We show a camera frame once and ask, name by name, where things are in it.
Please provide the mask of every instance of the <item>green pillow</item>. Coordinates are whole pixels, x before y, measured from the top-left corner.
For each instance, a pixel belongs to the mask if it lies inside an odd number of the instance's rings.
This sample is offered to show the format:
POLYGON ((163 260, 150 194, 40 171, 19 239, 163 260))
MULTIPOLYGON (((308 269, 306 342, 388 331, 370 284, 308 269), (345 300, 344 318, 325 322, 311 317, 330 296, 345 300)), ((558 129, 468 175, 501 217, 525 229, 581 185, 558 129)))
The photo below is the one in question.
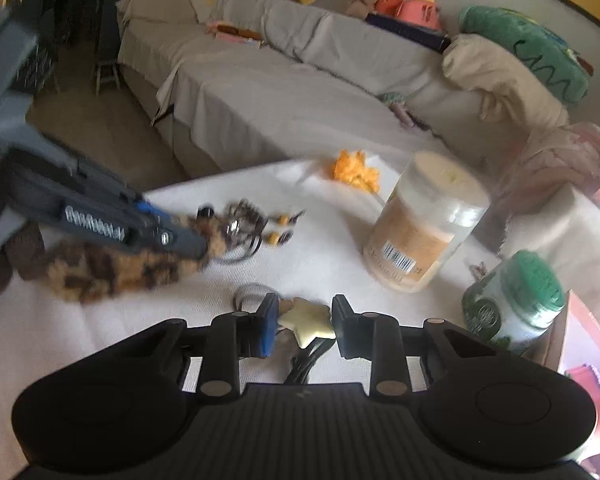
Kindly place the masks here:
POLYGON ((590 76, 579 54, 534 19, 515 10, 473 6, 462 9, 458 20, 464 34, 479 34, 507 49, 565 105, 586 95, 590 76))

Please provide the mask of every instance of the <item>white tablecloth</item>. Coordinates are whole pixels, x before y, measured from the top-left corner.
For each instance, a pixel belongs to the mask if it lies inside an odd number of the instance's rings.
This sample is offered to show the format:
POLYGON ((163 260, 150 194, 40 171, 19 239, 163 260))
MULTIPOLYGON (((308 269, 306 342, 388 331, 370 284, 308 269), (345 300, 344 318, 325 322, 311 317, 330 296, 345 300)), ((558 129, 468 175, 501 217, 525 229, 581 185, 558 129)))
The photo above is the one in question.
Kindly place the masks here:
MULTIPOLYGON (((381 195, 386 198, 398 175, 379 160, 375 165, 382 169, 381 195)), ((16 396, 28 384, 164 319, 181 317, 190 326, 209 324, 231 310, 231 297, 243 283, 264 283, 284 296, 326 304, 335 294, 344 294, 356 312, 391 314, 403 325, 421 326, 428 317, 460 324, 460 297, 473 282, 468 264, 485 261, 493 267, 497 258, 469 238, 424 291, 407 295, 385 288, 367 273, 360 254, 381 201, 327 181, 324 167, 315 161, 283 162, 149 195, 163 209, 191 214, 204 203, 220 210, 241 198, 270 214, 307 210, 287 245, 263 246, 240 264, 212 264, 176 285, 84 307, 63 303, 43 285, 14 277, 0 298, 0 480, 11 478, 26 464, 10 419, 16 396)), ((272 358, 241 362, 242 382, 281 382, 295 351, 292 336, 279 336, 272 358)), ((193 364, 186 388, 195 385, 196 370, 193 364)), ((366 384, 368 373, 367 362, 344 361, 334 347, 318 361, 310 379, 366 384)))

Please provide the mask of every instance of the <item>yellow bead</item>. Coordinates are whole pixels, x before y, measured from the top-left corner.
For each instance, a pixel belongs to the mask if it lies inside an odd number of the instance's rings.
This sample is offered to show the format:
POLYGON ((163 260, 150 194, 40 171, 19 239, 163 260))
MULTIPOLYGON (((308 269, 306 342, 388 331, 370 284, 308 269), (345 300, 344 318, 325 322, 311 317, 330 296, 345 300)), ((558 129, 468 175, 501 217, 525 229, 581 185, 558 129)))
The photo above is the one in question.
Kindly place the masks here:
POLYGON ((267 237, 267 244, 269 245, 277 245, 277 242, 280 239, 280 234, 276 233, 275 231, 270 233, 269 236, 267 237))

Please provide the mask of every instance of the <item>leopard print plush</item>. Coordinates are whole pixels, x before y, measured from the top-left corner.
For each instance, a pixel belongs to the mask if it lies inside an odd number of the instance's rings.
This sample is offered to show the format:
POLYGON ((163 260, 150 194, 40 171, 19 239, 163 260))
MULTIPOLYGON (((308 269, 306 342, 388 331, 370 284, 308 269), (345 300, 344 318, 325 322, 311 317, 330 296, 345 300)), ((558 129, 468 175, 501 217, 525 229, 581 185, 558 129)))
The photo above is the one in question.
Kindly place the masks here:
POLYGON ((198 272, 209 259, 226 252, 220 218, 179 217, 177 220, 207 238, 208 252, 202 260, 152 250, 128 254, 89 242, 64 240, 49 253, 46 283, 66 301, 95 303, 125 292, 176 283, 198 272))

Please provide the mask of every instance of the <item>lid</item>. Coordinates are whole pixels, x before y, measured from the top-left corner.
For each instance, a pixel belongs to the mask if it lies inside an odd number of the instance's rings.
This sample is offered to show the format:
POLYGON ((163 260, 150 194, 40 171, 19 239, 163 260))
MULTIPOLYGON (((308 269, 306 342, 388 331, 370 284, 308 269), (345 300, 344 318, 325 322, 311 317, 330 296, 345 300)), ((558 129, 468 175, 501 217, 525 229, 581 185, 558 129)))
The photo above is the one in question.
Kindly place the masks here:
POLYGON ((525 308, 543 306, 559 312, 566 295, 548 264, 532 251, 517 251, 506 263, 504 276, 516 303, 525 308))
POLYGON ((426 201, 427 213, 445 216, 448 222, 473 227, 490 205, 488 191, 478 179, 438 153, 417 152, 403 176, 398 192, 404 202, 426 201))

